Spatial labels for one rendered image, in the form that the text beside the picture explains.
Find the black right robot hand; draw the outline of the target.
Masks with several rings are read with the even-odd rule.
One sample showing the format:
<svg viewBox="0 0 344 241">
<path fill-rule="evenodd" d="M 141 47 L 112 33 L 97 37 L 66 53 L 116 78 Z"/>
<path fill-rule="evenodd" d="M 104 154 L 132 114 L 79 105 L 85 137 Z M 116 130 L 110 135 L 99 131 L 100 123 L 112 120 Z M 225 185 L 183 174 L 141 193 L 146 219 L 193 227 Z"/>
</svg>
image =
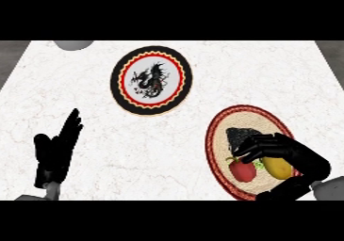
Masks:
<svg viewBox="0 0 344 241">
<path fill-rule="evenodd" d="M 289 177 L 270 191 L 256 194 L 256 201 L 295 201 L 309 191 L 314 181 L 321 181 L 330 174 L 329 161 L 295 139 L 280 133 L 252 135 L 245 138 L 233 156 L 240 156 L 243 164 L 256 158 L 276 157 L 295 168 L 302 175 Z"/>
</svg>

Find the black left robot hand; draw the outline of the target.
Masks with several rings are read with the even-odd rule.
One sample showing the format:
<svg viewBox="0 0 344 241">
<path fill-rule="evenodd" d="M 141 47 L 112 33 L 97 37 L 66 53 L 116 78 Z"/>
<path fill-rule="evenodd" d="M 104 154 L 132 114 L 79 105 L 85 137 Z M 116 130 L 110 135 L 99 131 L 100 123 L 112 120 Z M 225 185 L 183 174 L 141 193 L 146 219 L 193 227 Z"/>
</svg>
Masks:
<svg viewBox="0 0 344 241">
<path fill-rule="evenodd" d="M 53 137 L 44 134 L 34 136 L 37 158 L 35 188 L 44 188 L 51 182 L 62 183 L 82 127 L 79 111 L 73 108 L 63 122 L 60 133 Z"/>
</svg>

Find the red bell pepper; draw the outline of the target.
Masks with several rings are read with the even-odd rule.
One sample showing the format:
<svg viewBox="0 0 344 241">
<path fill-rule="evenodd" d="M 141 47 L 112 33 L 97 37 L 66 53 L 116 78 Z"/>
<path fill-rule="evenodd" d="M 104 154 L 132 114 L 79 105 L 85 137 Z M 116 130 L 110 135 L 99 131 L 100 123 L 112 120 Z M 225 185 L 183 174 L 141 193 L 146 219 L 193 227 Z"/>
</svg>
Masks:
<svg viewBox="0 0 344 241">
<path fill-rule="evenodd" d="M 249 183 L 256 176 L 256 169 L 252 163 L 243 164 L 239 158 L 227 157 L 228 170 L 240 183 Z"/>
</svg>

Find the round beige red-rimmed placemat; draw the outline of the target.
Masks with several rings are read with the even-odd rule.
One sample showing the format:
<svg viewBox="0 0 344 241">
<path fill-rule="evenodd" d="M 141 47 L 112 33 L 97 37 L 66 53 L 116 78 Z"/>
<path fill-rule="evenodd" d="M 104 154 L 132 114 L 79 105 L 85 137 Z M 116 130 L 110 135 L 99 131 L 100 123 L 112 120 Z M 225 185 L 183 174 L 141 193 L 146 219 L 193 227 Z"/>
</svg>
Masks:
<svg viewBox="0 0 344 241">
<path fill-rule="evenodd" d="M 230 195 L 243 201 L 252 201 L 258 193 L 270 190 L 281 183 L 267 172 L 261 163 L 255 161 L 256 175 L 250 182 L 239 182 L 231 174 L 231 144 L 225 130 L 228 128 L 253 129 L 261 134 L 281 133 L 292 138 L 292 134 L 277 117 L 252 105 L 233 105 L 214 116 L 205 135 L 205 153 L 208 166 L 218 184 Z"/>
</svg>

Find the black-rimmed dragon print plate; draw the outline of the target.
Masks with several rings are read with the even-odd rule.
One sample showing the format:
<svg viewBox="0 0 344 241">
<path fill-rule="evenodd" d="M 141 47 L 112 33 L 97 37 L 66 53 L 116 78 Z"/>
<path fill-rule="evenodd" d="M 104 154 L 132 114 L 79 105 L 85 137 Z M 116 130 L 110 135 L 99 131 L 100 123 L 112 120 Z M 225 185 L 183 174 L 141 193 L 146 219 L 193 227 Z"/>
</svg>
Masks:
<svg viewBox="0 0 344 241">
<path fill-rule="evenodd" d="M 165 46 L 134 49 L 112 68 L 112 98 L 138 116 L 156 116 L 175 108 L 190 85 L 191 71 L 184 56 Z"/>
</svg>

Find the yellow fruit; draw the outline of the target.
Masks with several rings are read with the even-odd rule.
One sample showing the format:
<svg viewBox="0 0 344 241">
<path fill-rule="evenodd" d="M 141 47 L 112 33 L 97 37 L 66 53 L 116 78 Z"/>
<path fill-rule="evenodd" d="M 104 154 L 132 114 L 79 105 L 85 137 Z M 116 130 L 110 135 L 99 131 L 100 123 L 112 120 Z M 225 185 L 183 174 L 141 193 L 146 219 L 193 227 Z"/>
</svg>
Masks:
<svg viewBox="0 0 344 241">
<path fill-rule="evenodd" d="M 261 163 L 268 174 L 277 179 L 284 180 L 290 177 L 292 167 L 281 158 L 262 157 Z"/>
</svg>

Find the black speckled wedge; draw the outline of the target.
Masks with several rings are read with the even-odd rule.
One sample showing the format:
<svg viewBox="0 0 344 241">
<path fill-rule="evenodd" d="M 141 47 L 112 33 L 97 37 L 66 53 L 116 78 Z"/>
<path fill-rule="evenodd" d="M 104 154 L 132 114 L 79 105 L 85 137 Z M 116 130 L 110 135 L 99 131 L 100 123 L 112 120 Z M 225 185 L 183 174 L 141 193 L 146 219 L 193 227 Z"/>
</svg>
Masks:
<svg viewBox="0 0 344 241">
<path fill-rule="evenodd" d="M 252 135 L 259 135 L 259 131 L 252 128 L 231 127 L 225 129 L 230 152 L 236 150 L 243 140 Z"/>
</svg>

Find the grey rounded object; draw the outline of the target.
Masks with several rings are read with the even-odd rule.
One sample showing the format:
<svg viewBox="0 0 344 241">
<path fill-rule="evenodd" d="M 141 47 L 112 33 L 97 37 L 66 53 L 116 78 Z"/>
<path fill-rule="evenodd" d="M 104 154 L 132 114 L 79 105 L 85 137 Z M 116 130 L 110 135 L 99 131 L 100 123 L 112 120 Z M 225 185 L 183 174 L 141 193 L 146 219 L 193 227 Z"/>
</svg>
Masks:
<svg viewBox="0 0 344 241">
<path fill-rule="evenodd" d="M 91 40 L 56 40 L 54 43 L 63 51 L 76 51 L 88 47 Z"/>
</svg>

